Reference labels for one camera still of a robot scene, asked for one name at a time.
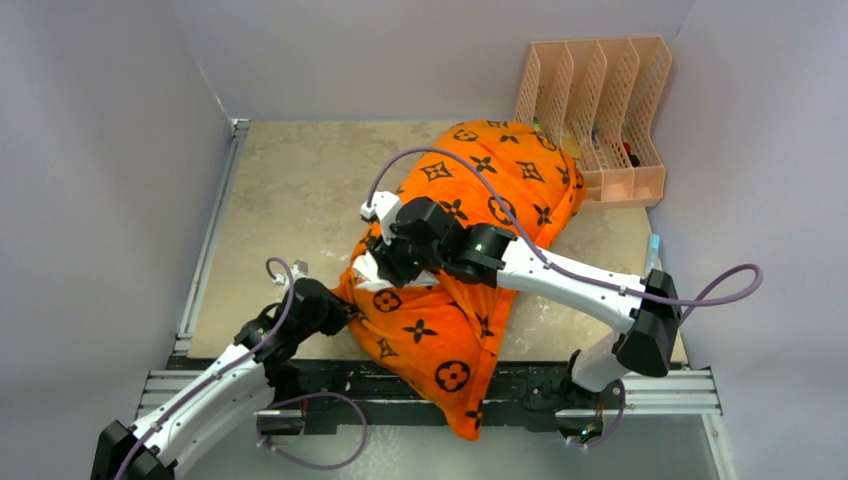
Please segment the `orange patterned pillowcase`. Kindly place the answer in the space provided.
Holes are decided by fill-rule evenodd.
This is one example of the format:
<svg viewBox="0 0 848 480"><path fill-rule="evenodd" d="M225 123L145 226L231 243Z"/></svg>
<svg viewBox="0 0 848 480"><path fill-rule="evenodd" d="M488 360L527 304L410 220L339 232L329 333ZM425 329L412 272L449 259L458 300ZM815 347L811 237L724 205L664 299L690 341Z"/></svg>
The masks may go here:
<svg viewBox="0 0 848 480"><path fill-rule="evenodd" d="M585 197L584 179L574 160L533 127L516 122L471 120L457 124L422 155L399 187L403 201L426 197L454 214L465 226L491 224L524 230L541 248L549 247L577 213ZM472 391L487 387L516 294L485 285L462 285L433 274L435 287L354 288L351 265L366 254L357 245L335 288L354 304L359 316L350 331L366 354L444 413L452 408L432 382L449 361L468 366ZM449 420L453 433L463 433Z"/></svg>

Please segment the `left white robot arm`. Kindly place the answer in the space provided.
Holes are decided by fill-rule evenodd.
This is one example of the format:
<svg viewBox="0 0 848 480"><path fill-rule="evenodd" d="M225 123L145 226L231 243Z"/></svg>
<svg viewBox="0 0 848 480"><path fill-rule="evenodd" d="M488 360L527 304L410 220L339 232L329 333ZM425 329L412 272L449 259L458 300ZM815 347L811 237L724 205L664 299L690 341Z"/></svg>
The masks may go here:
<svg viewBox="0 0 848 480"><path fill-rule="evenodd" d="M209 367L151 413L99 435L94 479L179 479L242 421L266 408L299 406L308 392L291 359L314 334L339 333L359 309L321 282L301 278L264 307Z"/></svg>

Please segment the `white pillow insert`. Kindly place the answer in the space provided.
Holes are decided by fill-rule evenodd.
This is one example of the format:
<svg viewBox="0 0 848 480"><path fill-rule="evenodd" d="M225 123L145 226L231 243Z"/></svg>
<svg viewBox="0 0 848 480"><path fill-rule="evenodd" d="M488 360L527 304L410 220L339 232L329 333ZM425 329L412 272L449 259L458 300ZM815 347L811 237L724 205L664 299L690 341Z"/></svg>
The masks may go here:
<svg viewBox="0 0 848 480"><path fill-rule="evenodd" d="M356 257L351 265L351 272L354 279L354 288L371 292L398 287L435 287L439 284L439 280L433 274L422 271L412 281L400 286L395 285L379 275L377 262L370 253Z"/></svg>

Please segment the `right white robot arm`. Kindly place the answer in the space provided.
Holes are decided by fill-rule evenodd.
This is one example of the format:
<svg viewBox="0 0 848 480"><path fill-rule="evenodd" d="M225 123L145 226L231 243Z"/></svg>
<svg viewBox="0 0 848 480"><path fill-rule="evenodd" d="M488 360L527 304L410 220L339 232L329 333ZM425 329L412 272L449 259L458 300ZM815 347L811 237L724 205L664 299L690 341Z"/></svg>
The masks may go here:
<svg viewBox="0 0 848 480"><path fill-rule="evenodd" d="M670 275L653 270L641 278L570 260L495 225L464 226L425 197L404 203L378 192L362 204L360 216L380 226L368 249L379 277L396 287L440 274L462 285L541 296L610 327L607 337L572 355L561 381L569 404L588 405L629 372L668 374L681 323Z"/></svg>

